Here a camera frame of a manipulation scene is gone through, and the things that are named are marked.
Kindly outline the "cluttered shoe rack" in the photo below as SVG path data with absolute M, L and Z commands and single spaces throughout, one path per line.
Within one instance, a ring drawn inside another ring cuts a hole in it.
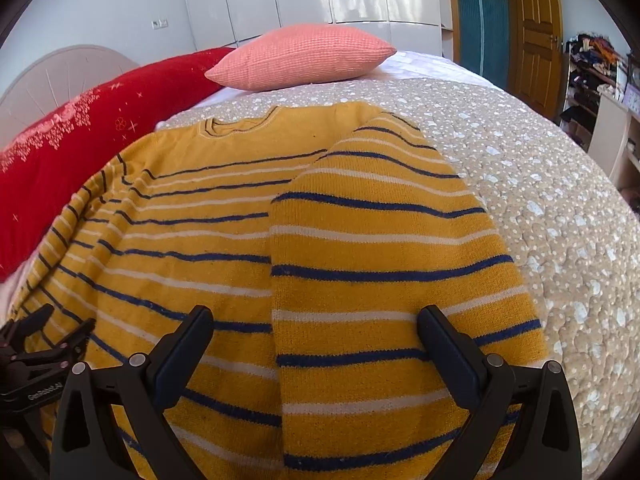
M 608 37 L 581 32 L 564 47 L 566 85 L 561 129 L 583 150 L 588 151 L 599 114 L 601 98 L 613 98 L 624 90 L 627 60 Z

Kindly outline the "white rounded headboard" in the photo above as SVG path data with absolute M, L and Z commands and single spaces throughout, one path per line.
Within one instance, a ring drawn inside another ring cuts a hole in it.
M 26 67 L 1 95 L 1 147 L 82 92 L 138 67 L 125 55 L 92 44 L 55 50 Z

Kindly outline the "white wall socket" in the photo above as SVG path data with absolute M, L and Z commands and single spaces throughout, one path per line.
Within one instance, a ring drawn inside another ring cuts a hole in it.
M 157 29 L 163 29 L 163 28 L 167 28 L 168 27 L 168 21 L 167 20 L 154 20 L 152 21 L 152 29 L 157 30 Z

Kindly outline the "beige heart-patterned quilt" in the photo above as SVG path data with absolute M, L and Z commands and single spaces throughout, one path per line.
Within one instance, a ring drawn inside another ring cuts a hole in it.
M 164 120 L 235 122 L 268 108 L 363 101 L 419 126 L 489 211 L 520 267 L 575 403 L 582 474 L 639 474 L 639 223 L 600 167 L 500 89 L 359 79 L 243 94 L 224 90 Z

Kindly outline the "red embroidered long pillow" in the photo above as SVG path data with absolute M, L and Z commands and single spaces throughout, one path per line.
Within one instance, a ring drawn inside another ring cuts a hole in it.
M 1 276 L 37 248 L 53 219 L 118 152 L 220 90 L 213 48 L 130 70 L 82 92 L 23 130 L 1 153 Z

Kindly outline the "pink knit cushion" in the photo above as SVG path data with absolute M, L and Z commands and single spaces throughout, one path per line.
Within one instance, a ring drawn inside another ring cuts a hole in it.
M 389 42 L 355 27 L 299 24 L 232 50 L 205 77 L 238 90 L 278 90 L 358 78 L 395 53 Z

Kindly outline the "teal curtain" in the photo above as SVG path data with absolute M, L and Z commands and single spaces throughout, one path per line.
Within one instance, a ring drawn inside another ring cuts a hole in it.
M 506 90 L 510 58 L 509 0 L 458 0 L 460 61 Z

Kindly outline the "white shelf unit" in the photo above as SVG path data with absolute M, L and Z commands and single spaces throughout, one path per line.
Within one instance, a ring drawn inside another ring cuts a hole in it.
M 620 192 L 639 187 L 639 116 L 607 93 L 600 96 L 588 155 Z

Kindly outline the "yellow striped knit sweater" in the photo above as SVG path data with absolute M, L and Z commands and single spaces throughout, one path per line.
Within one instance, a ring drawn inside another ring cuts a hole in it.
M 275 107 L 144 136 L 72 195 L 10 315 L 42 350 L 149 352 L 196 306 L 213 338 L 167 413 L 207 479 L 422 479 L 461 430 L 416 332 L 439 307 L 487 353 L 546 353 L 485 208 L 421 130 L 370 104 Z

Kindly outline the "brown wooden door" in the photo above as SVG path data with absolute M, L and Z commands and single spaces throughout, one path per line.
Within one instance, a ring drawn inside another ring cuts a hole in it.
M 561 0 L 508 0 L 510 61 L 508 91 L 553 120 L 563 88 Z

